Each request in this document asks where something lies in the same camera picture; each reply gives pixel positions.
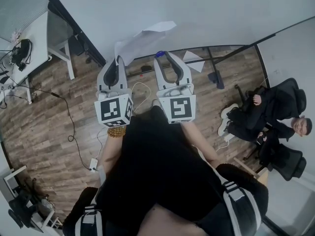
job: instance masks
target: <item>bracelet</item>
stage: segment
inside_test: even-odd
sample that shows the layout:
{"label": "bracelet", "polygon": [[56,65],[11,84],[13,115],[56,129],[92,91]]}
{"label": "bracelet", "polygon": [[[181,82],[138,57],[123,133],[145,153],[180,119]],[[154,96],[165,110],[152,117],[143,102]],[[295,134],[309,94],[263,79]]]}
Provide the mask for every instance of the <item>bracelet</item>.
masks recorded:
{"label": "bracelet", "polygon": [[107,130],[107,134],[110,137],[122,137],[126,133],[126,126],[119,126],[119,127],[114,127],[114,128],[109,128]]}

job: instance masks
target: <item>wooden floor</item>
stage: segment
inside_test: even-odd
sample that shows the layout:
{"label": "wooden floor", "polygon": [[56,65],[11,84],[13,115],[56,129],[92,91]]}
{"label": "wooden floor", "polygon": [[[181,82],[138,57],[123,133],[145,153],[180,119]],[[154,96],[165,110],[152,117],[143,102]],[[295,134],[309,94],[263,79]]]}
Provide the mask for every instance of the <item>wooden floor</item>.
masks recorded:
{"label": "wooden floor", "polygon": [[[211,51],[214,57],[219,57],[236,48],[213,47]],[[190,51],[207,58],[205,50]],[[184,53],[175,52],[180,58],[183,58]],[[67,99],[81,155],[84,163],[89,165],[91,157],[96,156],[100,148],[96,135],[102,126],[97,122],[94,101],[96,78],[101,68],[93,62],[85,64],[85,59],[84,55],[72,56],[76,76],[74,80],[68,77],[66,63],[54,57],[31,81],[34,87],[52,90]],[[140,71],[144,64],[153,65],[152,57],[135,60],[127,69],[127,74]],[[226,145],[217,134],[222,109],[231,103],[241,103],[234,85],[238,84],[245,92],[258,87],[264,80],[255,48],[219,63],[217,68],[225,84],[224,90],[217,89],[207,78],[207,74],[213,72],[209,61],[201,73],[191,70],[194,94],[197,96],[195,123],[215,149]],[[170,78],[174,76],[170,68],[166,71]],[[158,87],[154,72],[130,77],[128,86],[131,88],[136,82],[143,82],[152,90],[150,99],[137,110],[138,114],[150,107]],[[26,97],[20,90],[16,94]],[[145,86],[136,85],[133,90],[134,105],[140,104],[148,95],[149,90]],[[37,92],[37,97],[37,101],[31,105],[23,99],[6,97],[7,109],[0,112],[1,132],[13,167],[27,165],[27,170],[18,175],[19,180],[35,177],[38,190],[49,194],[49,199],[56,206],[57,215],[63,220],[72,210],[82,190],[97,182],[98,174],[93,174],[82,166],[75,142],[70,143],[67,139],[73,131],[65,102],[42,92]],[[103,142],[104,134],[102,132],[100,136]],[[233,157],[242,159],[252,149],[252,144],[233,138],[230,145],[220,149],[218,154],[222,162],[234,164]],[[259,167],[254,157],[247,161],[247,165],[254,170]]]}

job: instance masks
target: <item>paper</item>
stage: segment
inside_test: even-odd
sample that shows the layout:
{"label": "paper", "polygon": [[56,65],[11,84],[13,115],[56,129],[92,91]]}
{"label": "paper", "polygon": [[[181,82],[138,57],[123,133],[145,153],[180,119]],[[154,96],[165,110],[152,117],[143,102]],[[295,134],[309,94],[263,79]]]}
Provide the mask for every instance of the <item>paper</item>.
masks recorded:
{"label": "paper", "polygon": [[[190,51],[186,51],[184,58],[183,58],[183,62],[199,60],[199,59],[202,59],[202,58],[199,57],[198,55],[190,52]],[[191,67],[192,69],[194,69],[200,73],[202,71],[204,63],[205,63],[205,61],[201,61],[201,62],[187,64],[187,66]]]}
{"label": "paper", "polygon": [[135,35],[131,39],[117,42],[114,47],[115,61],[121,56],[125,65],[129,65],[137,58],[143,49],[154,45],[157,41],[166,36],[166,31],[174,28],[176,24],[173,21],[160,22]]}

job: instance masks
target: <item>man's hand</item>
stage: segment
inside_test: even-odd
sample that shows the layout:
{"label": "man's hand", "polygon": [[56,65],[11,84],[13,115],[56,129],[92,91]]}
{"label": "man's hand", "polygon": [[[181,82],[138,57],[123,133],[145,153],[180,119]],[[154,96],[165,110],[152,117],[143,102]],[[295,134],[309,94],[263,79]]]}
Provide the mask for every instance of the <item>man's hand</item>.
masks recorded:
{"label": "man's hand", "polygon": [[263,136],[263,133],[262,133],[262,132],[259,133],[259,135],[257,136],[257,139],[258,139],[259,137],[261,137],[261,136]]}
{"label": "man's hand", "polygon": [[258,94],[255,94],[252,98],[254,105],[259,106],[261,104],[261,97]]}

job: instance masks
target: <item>forearm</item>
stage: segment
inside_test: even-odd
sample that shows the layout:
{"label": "forearm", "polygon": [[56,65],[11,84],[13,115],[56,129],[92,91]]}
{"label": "forearm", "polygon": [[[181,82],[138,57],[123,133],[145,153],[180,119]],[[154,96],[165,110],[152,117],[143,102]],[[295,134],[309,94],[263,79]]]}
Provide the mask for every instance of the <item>forearm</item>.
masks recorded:
{"label": "forearm", "polygon": [[100,160],[101,164],[104,167],[106,175],[109,174],[109,172],[112,170],[115,163],[117,162],[118,158],[120,157],[122,145],[123,145],[122,137],[114,138],[108,136],[104,146],[103,155]]}
{"label": "forearm", "polygon": [[207,162],[216,168],[220,162],[215,149],[208,143],[206,138],[201,134],[197,126],[191,122],[181,123],[183,132],[189,142],[196,146],[203,154]]}

